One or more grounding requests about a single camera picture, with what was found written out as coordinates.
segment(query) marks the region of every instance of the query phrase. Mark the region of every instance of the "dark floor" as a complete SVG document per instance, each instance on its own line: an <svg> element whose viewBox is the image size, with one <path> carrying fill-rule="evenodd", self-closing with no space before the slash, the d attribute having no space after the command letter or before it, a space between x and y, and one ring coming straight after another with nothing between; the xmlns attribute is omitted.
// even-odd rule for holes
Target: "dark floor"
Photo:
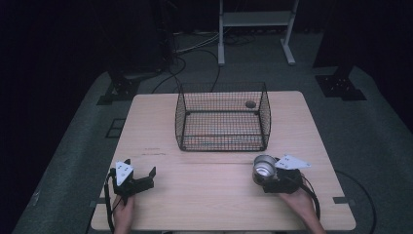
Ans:
<svg viewBox="0 0 413 234"><path fill-rule="evenodd" d="M303 93L334 169L355 178L371 196L377 212L374 233L410 233L413 230L412 134L382 97L373 79L357 67L350 79L366 100L343 101L323 95L315 76L331 74L335 68L312 68L321 33L291 36L294 66L286 63L281 37L281 34L248 37L251 43L227 46L226 64L219 73L216 59L210 53L183 55L186 66L176 76L181 82L213 82L219 74L218 82L263 81L269 91ZM179 49L183 49L206 38L182 35L176 40ZM216 45L203 49L214 54L217 51ZM177 72L183 65L177 59L170 70ZM137 93L152 93L168 77L169 73L164 72L142 81ZM107 137L107 132L114 119L127 117L131 105L130 100L98 104L109 87L107 73L96 77L38 185L38 200L33 199L28 205L15 233L95 233L90 229L94 202L118 142L115 137ZM155 91L175 92L173 79ZM349 233L369 233L373 216L367 196L347 176L339 174L338 178L352 201L357 221L357 228Z"/></svg>

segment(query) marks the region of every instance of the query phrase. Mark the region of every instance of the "human hand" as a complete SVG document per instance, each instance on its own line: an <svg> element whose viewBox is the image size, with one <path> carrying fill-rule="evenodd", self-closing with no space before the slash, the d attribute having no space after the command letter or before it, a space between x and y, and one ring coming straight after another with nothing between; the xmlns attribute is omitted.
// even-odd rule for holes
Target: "human hand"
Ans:
<svg viewBox="0 0 413 234"><path fill-rule="evenodd" d="M125 205L121 200L121 196L117 195L113 206L113 217L115 219L115 234L127 234L131 232L131 225L133 222L134 197L130 196Z"/></svg>
<svg viewBox="0 0 413 234"><path fill-rule="evenodd" d="M280 193L279 196L300 217L310 233L325 233L324 228L317 218L317 214L313 205L313 199L310 194L308 194L302 188L299 188L297 191L291 194Z"/></svg>

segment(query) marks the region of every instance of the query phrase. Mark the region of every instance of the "wire mesh cage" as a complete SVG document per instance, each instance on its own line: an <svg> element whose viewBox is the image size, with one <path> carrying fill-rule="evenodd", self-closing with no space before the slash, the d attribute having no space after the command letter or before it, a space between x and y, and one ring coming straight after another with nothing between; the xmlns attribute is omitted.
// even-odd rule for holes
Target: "wire mesh cage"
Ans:
<svg viewBox="0 0 413 234"><path fill-rule="evenodd" d="M184 151L262 151L271 131L265 83L179 87L175 135Z"/></svg>

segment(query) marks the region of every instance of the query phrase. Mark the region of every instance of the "black wire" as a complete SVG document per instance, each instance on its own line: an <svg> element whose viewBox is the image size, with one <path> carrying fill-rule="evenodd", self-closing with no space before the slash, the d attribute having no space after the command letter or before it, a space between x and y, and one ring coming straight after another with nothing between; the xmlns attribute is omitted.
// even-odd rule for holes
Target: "black wire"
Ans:
<svg viewBox="0 0 413 234"><path fill-rule="evenodd" d="M104 183L104 200L105 200L105 205L106 205L106 215L107 215L107 222L109 224L109 228L110 230L113 232L115 232L115 226L113 225L113 221L112 221L112 209L110 207L110 197L109 197L109 178L113 176L112 172L109 173L109 175L106 178L106 181Z"/></svg>
<svg viewBox="0 0 413 234"><path fill-rule="evenodd" d="M251 39L246 38L245 36L239 36L236 34L228 34L225 36L224 44L230 47L241 47L247 44L250 44L255 41L254 35L248 35Z"/></svg>
<svg viewBox="0 0 413 234"><path fill-rule="evenodd" d="M373 234L374 233L374 229L376 228L376 223L377 223L377 214L376 214L376 207L374 206L374 203L373 203L373 199L371 198L371 196L370 196L370 194L367 192L367 190L364 188L364 186L363 185L361 185L361 183L359 183L355 178L353 178L352 176L350 176L350 175L348 175L348 174L346 174L346 173L343 173L343 172L341 172L341 171L338 171L338 170L334 170L334 172L336 173L336 174L341 174L341 175L343 175L343 176L346 176L346 177L348 177L349 179L351 179L353 182L355 182L360 188L361 188L361 190L364 192L364 194L367 196L367 199L368 199L368 201L369 201L369 203L370 203L370 206L371 206L371 211L372 211L372 213L373 213L373 223L371 224L371 227L370 227L370 234Z"/></svg>
<svg viewBox="0 0 413 234"><path fill-rule="evenodd" d="M293 183L295 183L296 185L298 185L300 188L302 188L305 192L307 192L309 195L310 195L310 197L313 199L313 201L314 201L314 205L315 205L315 207L316 207L316 216L317 216L317 218L318 219L320 219L320 217L321 217L321 210L320 210L320 208L319 208L319 198L317 198L317 194L316 194L316 192L314 191L314 189L313 189L313 186L311 185L311 183L310 183L310 186L311 186L311 188L312 188L312 190L313 191L311 191L310 190L310 188L308 187L308 186L306 186L304 183L298 183L298 182L296 182L294 179L292 179L292 178L290 178L290 177L286 177L286 179L288 179L289 181L291 181L291 182L293 182Z"/></svg>
<svg viewBox="0 0 413 234"><path fill-rule="evenodd" d="M197 32L190 32L189 35L211 38L210 34L216 35L216 31L206 32L206 33L197 33Z"/></svg>
<svg viewBox="0 0 413 234"><path fill-rule="evenodd" d="M312 190L314 193L316 193L316 192L314 191L313 185L310 183L310 181L307 180L307 179L306 179L304 176L302 176L302 175L301 175L301 177L304 178L304 179L310 184L311 190Z"/></svg>
<svg viewBox="0 0 413 234"><path fill-rule="evenodd" d="M164 79L163 81L161 81L161 83L159 83L159 84L153 89L152 94L155 94L155 91L156 91L162 84L164 84L167 80L169 80L169 79L172 78L172 77L175 78L175 81L176 81L177 83L180 83L180 82L177 80L176 75L179 74L180 72L182 72L182 71L185 69L185 67L186 67L186 61L185 61L183 58L180 58L180 57L177 57L177 59L183 61L183 66L182 66L182 68L181 68L178 72L172 73L171 76L169 76L169 77L167 77L166 79Z"/></svg>
<svg viewBox="0 0 413 234"><path fill-rule="evenodd" d="M121 201L122 201L122 198L119 199L118 203L117 203L117 204L115 205L115 207L112 209L112 214L113 214L113 212L115 211L115 209L118 207L119 203L121 203Z"/></svg>
<svg viewBox="0 0 413 234"><path fill-rule="evenodd" d="M217 67L218 67L218 72L217 72L217 74L216 74L215 80L213 81L212 87L210 88L210 92L212 93L213 88L215 87L216 83L218 82L219 74L221 73L221 67L218 65L218 57L217 57L213 52L211 52L211 51L200 50L200 49L190 50L190 51L188 51L188 52L182 53L182 55L189 54L189 53L194 53L194 52L205 52L205 53L208 53L208 54L212 55L212 56L215 58L215 60L216 60L216 64L217 64Z"/></svg>
<svg viewBox="0 0 413 234"><path fill-rule="evenodd" d="M238 1L237 6L236 6L234 12L237 12L237 11L239 10L239 7L240 7L240 5L241 5L241 1L242 1L242 0L239 0L239 1ZM241 12L242 12L243 10L245 10L245 6L246 6L246 3L247 3L247 2L248 2L248 0L244 0L244 6L243 6L243 9L241 10ZM199 49L199 48L201 48L201 47L215 46L215 45L217 44L217 41L218 41L217 35L215 35L215 36L213 36L213 37L210 37L210 36L202 35L202 34L199 34L199 33L196 33L196 32L190 32L190 33L188 33L188 34L189 34L189 35L201 36L201 37L209 37L209 39L212 39L213 37L216 37L216 38L213 39L213 40L210 40L210 41L208 41L208 40L209 40L209 39L208 39L208 40L206 40L205 42L201 42L200 44L196 45L195 48L193 48L193 49L188 49L186 52L190 52L190 51ZM175 48L175 51L177 51L177 50L176 50L176 44L175 44L175 37L174 37L173 34L172 34L172 36L173 36L173 46L174 46L174 48Z"/></svg>

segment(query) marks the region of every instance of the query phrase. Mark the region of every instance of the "metal cylinder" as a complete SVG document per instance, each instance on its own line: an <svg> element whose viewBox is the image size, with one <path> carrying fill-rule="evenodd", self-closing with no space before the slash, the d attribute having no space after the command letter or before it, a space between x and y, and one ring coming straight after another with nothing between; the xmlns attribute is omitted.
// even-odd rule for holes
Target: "metal cylinder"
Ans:
<svg viewBox="0 0 413 234"><path fill-rule="evenodd" d="M252 179L255 183L261 185L268 179L277 179L276 169L277 159L270 155L259 155L254 159Z"/></svg>

